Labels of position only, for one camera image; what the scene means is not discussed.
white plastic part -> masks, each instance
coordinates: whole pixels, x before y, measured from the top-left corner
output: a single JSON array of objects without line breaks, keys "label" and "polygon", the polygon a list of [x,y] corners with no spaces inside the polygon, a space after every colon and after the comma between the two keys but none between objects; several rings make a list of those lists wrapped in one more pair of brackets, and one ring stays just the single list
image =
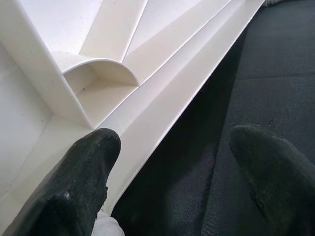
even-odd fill
[{"label": "white plastic part", "polygon": [[[142,12],[146,12],[145,4],[152,6],[153,0],[148,3],[137,1],[137,5],[133,5],[136,8],[131,7],[131,12],[125,12],[134,24],[130,24],[132,27],[129,25],[127,29],[124,29],[123,24],[120,26],[128,33],[121,33],[126,44],[117,54],[122,56],[116,59],[101,54],[81,54],[90,28],[102,24],[102,18],[99,19],[100,23],[96,23],[96,19],[102,16],[99,8],[102,8],[102,4],[114,1],[97,3],[92,0],[92,7],[87,7],[90,12],[85,13],[82,4],[88,4],[87,0],[78,0],[68,15],[69,18],[73,17],[73,21],[67,18],[66,25],[83,23],[78,17],[79,13],[83,14],[86,22],[81,31],[70,29],[69,32],[60,22],[56,26],[51,25],[50,13],[56,14],[57,10],[49,9],[45,15],[44,11],[36,11],[44,9],[41,7],[45,4],[39,0],[21,1],[23,8],[17,0],[1,3],[0,42],[55,115],[34,144],[12,187],[0,198],[0,208],[5,209],[7,214],[5,220],[1,214],[0,233],[66,150],[96,127],[112,128],[122,140],[122,151],[108,179],[108,199],[103,207],[110,214],[150,154],[263,3],[263,0],[190,0],[185,12],[178,13],[177,17],[169,16],[168,20],[163,21],[163,24],[167,22],[163,27],[155,26],[150,33],[161,30],[134,47],[128,57],[146,48],[144,45],[150,44],[151,40],[153,42],[158,35],[164,35],[165,38],[160,38],[161,42],[155,41],[159,47],[155,47],[155,50],[154,45],[148,47],[152,54],[147,54],[146,58],[139,57],[142,64],[132,61],[136,66],[127,67],[124,64],[129,60],[127,57],[123,62],[117,58],[123,58],[127,48],[132,45],[130,40],[133,36],[129,36],[134,32],[137,34],[136,24]],[[161,4],[171,5],[168,0],[160,1]],[[57,2],[60,6],[69,7],[72,0],[47,2],[51,7],[57,6]],[[43,15],[41,23],[36,12]],[[63,38],[69,36],[68,42],[72,44],[66,46],[62,42],[63,45],[58,47],[58,35],[52,35],[55,41],[47,41],[45,25],[55,32],[60,28]],[[76,35],[74,32],[80,42],[73,41]],[[110,29],[109,32],[120,34]],[[136,35],[134,38],[138,40],[141,36]],[[169,43],[169,46],[162,47],[160,43]],[[153,55],[158,55],[158,59],[153,59]]]}]

